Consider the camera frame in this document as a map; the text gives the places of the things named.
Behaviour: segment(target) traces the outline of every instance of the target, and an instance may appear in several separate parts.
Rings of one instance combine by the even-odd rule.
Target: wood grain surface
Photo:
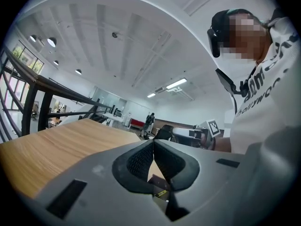
[[[0,161],[12,186],[34,198],[82,158],[138,141],[135,133],[83,119],[1,144]]]

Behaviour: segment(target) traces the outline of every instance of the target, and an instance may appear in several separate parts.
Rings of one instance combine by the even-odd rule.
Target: black railing
[[[35,71],[33,71],[32,69],[24,65],[11,51],[9,51],[7,47],[4,47],[4,53],[7,55],[7,58],[3,64],[2,61],[0,61],[0,65],[1,65],[0,78],[1,76],[3,76],[4,82],[7,86],[8,92],[11,94],[13,102],[17,105],[18,110],[23,114],[21,130],[17,127],[16,123],[13,121],[9,113],[9,110],[6,108],[5,99],[2,96],[1,90],[0,90],[0,100],[2,103],[3,111],[5,112],[10,125],[12,126],[12,128],[14,129],[18,137],[25,136],[30,133],[32,109],[38,90],[45,92],[40,108],[38,131],[44,130],[46,128],[48,124],[48,118],[50,117],[80,115],[80,114],[87,115],[91,113],[95,114],[98,112],[103,112],[97,110],[99,107],[111,109],[111,107],[109,106],[93,101],[90,98],[87,98],[71,89],[68,89],[57,82],[53,82],[41,75],[36,74]],[[13,69],[10,69],[6,66],[8,61],[11,62]],[[15,91],[12,90],[4,71],[10,73],[12,77],[16,77],[29,84],[30,87],[27,92],[24,105],[22,105],[20,100],[15,95]],[[70,99],[73,101],[77,101],[80,103],[94,105],[92,107],[93,110],[88,112],[49,113],[50,102],[53,95]],[[11,136],[9,135],[7,128],[5,128],[2,118],[0,118],[0,122],[2,127],[4,128],[4,132],[7,135],[8,140],[11,140]]]
[[[58,85],[60,85],[60,86],[63,86],[64,88],[66,88],[66,89],[68,89],[68,90],[71,90],[71,91],[75,92],[74,90],[69,89],[68,87],[66,87],[66,86],[64,86],[64,85],[62,85],[62,84],[60,84],[59,82],[56,82],[55,80],[51,79],[50,77],[49,77],[49,79],[50,79],[51,81],[53,81],[54,83],[56,83],[56,84],[58,84]],[[73,101],[74,103],[76,103],[76,104],[78,104],[78,105],[84,105],[83,103],[78,102],[78,101],[75,101],[75,100],[71,100],[71,101]]]

